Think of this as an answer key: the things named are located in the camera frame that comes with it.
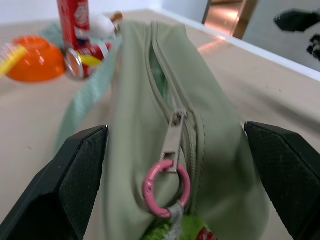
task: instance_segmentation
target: metal zipper slider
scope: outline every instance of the metal zipper slider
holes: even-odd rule
[[[182,130],[186,116],[187,112],[184,109],[176,110],[171,116],[160,158],[160,161],[164,159],[173,160],[173,166],[166,171],[167,173],[177,173]]]

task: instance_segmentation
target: green bag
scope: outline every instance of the green bag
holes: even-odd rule
[[[121,68],[113,121],[105,123],[110,136],[100,187],[107,239],[140,240],[158,226],[144,201],[143,183],[162,157],[170,118],[178,110],[186,112],[179,163],[191,179],[185,214],[199,216],[220,240],[260,239],[269,199],[240,121],[185,27],[125,21],[120,32]],[[174,205],[181,195],[179,176],[160,175],[154,195],[159,206]]]

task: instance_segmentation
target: bag strap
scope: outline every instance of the bag strap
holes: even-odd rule
[[[64,115],[59,134],[54,148],[54,156],[57,154],[65,140],[74,135],[87,116],[89,111],[100,101],[111,85],[117,65],[117,55],[122,45],[122,36],[119,35],[112,44],[110,54],[99,66],[96,73],[90,77],[87,83],[72,99]]]

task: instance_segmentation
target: beige table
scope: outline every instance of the beige table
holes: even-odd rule
[[[125,14],[126,19],[150,22],[177,21],[146,10]],[[0,27],[0,44],[37,33],[49,22]],[[187,27],[187,34],[206,60],[241,118],[280,126],[301,134],[320,150],[320,83],[293,70],[252,54],[216,37]],[[30,181],[51,159],[65,110],[84,82],[67,74],[41,84],[0,81],[0,222]],[[108,106],[101,103],[100,108]],[[97,109],[91,115],[101,114]],[[100,117],[90,117],[81,128],[95,127]],[[86,240],[102,240],[103,202],[99,193],[86,232]],[[274,208],[264,240],[290,240]]]

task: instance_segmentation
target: orange bowl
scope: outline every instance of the orange bowl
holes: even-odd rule
[[[43,82],[62,75],[65,59],[61,51],[40,36],[23,36],[13,40],[28,53],[11,69],[7,76],[19,82]]]

